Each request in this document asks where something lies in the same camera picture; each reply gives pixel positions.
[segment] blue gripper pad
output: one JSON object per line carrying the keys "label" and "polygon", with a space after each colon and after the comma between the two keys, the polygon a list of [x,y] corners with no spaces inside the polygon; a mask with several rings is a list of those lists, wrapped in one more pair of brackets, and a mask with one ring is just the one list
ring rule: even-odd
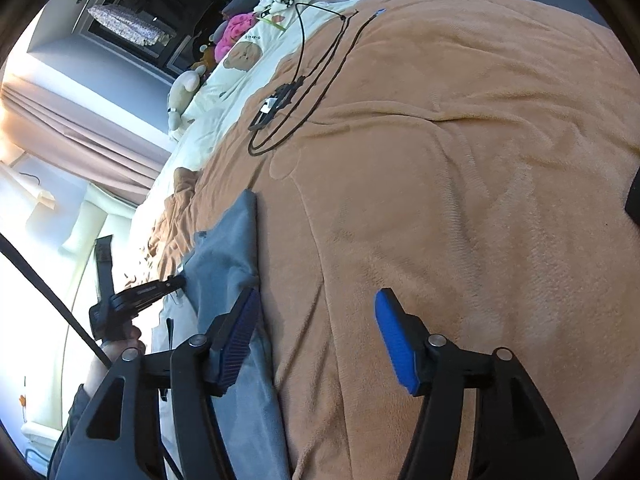
{"label": "blue gripper pad", "polygon": [[228,339],[220,352],[218,386],[228,388],[236,383],[244,359],[249,355],[249,341],[260,314],[260,294],[252,289],[244,302]]}
{"label": "blue gripper pad", "polygon": [[407,314],[390,288],[383,288],[376,294],[375,312],[398,382],[414,396],[420,387],[420,379],[415,370],[417,349],[412,348],[403,327]]}

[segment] blue-gray garment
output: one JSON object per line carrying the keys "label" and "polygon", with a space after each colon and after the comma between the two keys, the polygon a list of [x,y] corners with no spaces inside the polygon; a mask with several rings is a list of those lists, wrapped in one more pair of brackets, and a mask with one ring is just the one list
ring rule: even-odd
{"label": "blue-gray garment", "polygon": [[[229,312],[244,287],[258,287],[255,219],[255,195],[245,190],[212,230],[194,235],[194,249],[183,261],[185,292],[165,297],[161,323],[154,331],[154,351],[168,349],[168,317],[175,323],[175,348],[194,333],[206,332],[216,316]],[[236,384],[223,397],[213,397],[220,432],[238,480],[289,479],[282,416],[272,379],[271,345],[262,313],[249,348]],[[169,403],[162,404],[161,418],[168,419]],[[162,423],[165,444],[177,460],[175,435],[171,438],[167,431],[167,420]]]}

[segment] human hand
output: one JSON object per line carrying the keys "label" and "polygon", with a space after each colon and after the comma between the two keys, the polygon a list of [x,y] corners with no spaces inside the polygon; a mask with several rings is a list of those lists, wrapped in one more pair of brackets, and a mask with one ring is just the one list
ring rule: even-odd
{"label": "human hand", "polygon": [[[140,332],[140,329],[137,326],[133,326],[128,334],[129,339],[126,341],[108,342],[106,345],[102,346],[102,350],[107,354],[107,357],[111,362],[114,362],[119,358],[127,348],[137,348],[142,353],[145,353],[146,347],[145,344],[140,341],[141,335],[142,332]],[[84,390],[89,398],[92,398],[95,395],[98,387],[107,374],[107,371],[107,367],[102,364],[100,359],[94,357],[91,361],[91,365],[89,366],[89,373],[87,374],[86,381],[84,382]]]}

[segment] silver screw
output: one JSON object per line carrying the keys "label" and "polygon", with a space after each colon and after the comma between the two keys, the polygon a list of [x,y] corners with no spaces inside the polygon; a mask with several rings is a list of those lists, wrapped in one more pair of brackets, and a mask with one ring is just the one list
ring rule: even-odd
{"label": "silver screw", "polygon": [[447,344],[447,338],[440,334],[431,334],[427,341],[431,346],[444,346]]}
{"label": "silver screw", "polygon": [[513,354],[508,348],[498,348],[495,354],[498,356],[498,359],[502,361],[511,361],[513,359]]}
{"label": "silver screw", "polygon": [[202,346],[206,342],[207,342],[207,336],[205,336],[204,334],[192,335],[189,338],[189,345],[193,346],[194,348],[197,348],[198,346]]}
{"label": "silver screw", "polygon": [[123,361],[133,361],[134,359],[137,359],[137,358],[138,358],[138,350],[136,350],[135,348],[127,348],[122,353]]}

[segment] white plush toy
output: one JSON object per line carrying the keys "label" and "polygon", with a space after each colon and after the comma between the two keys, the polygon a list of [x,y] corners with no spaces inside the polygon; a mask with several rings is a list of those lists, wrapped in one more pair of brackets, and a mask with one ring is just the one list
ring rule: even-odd
{"label": "white plush toy", "polygon": [[187,70],[180,74],[169,90],[167,111],[169,112],[169,131],[174,132],[182,124],[182,114],[189,106],[193,96],[200,87],[200,77],[206,67],[200,65],[196,70]]}

